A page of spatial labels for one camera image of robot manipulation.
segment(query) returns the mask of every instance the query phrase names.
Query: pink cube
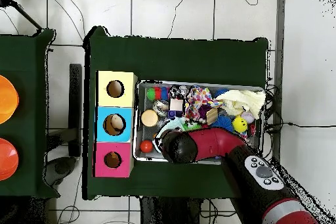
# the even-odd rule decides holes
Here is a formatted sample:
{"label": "pink cube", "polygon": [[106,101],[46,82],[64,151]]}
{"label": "pink cube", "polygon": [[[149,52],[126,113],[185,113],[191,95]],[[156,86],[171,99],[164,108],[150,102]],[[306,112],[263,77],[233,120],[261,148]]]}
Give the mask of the pink cube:
{"label": "pink cube", "polygon": [[[119,163],[116,162],[116,156],[119,158]],[[97,142],[95,177],[128,178],[132,168],[131,143]]]}

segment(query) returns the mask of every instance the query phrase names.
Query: yellow box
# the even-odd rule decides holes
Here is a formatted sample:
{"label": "yellow box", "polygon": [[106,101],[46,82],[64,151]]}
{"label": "yellow box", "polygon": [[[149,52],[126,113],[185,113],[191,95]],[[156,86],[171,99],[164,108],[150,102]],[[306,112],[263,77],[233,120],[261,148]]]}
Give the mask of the yellow box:
{"label": "yellow box", "polygon": [[98,105],[133,107],[137,79],[132,72],[98,71]]}

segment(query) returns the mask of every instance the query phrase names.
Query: orange bowl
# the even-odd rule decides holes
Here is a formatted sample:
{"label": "orange bowl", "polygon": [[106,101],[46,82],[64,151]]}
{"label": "orange bowl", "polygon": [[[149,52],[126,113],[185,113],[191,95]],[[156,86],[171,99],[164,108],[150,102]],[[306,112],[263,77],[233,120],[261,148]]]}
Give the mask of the orange bowl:
{"label": "orange bowl", "polygon": [[0,138],[0,181],[8,179],[18,167],[18,152],[7,140]]}
{"label": "orange bowl", "polygon": [[0,123],[7,121],[18,107],[18,93],[12,83],[0,76]]}

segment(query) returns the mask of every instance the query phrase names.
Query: wooden block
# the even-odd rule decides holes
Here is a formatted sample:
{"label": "wooden block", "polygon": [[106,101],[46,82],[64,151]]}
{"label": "wooden block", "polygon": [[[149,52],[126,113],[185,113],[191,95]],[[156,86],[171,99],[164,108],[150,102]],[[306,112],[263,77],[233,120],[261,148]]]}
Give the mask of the wooden block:
{"label": "wooden block", "polygon": [[132,140],[134,108],[98,107],[97,142]]}
{"label": "wooden block", "polygon": [[97,142],[95,177],[128,178],[133,162],[131,143]]}
{"label": "wooden block", "polygon": [[134,107],[136,83],[132,72],[98,71],[98,105]]}
{"label": "wooden block", "polygon": [[217,108],[212,108],[207,112],[207,125],[211,125],[218,118],[218,110]]}
{"label": "wooden block", "polygon": [[172,111],[183,111],[183,99],[170,99],[169,109]]}

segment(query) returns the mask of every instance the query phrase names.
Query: pink box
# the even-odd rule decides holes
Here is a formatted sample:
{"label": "pink box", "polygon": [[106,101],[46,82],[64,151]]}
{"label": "pink box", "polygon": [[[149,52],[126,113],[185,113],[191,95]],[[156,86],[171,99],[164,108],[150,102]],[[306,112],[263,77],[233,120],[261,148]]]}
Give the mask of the pink box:
{"label": "pink box", "polygon": [[[109,168],[104,157],[109,152],[116,152],[121,157],[117,168]],[[128,178],[133,168],[133,155],[131,143],[97,142],[95,177]]]}

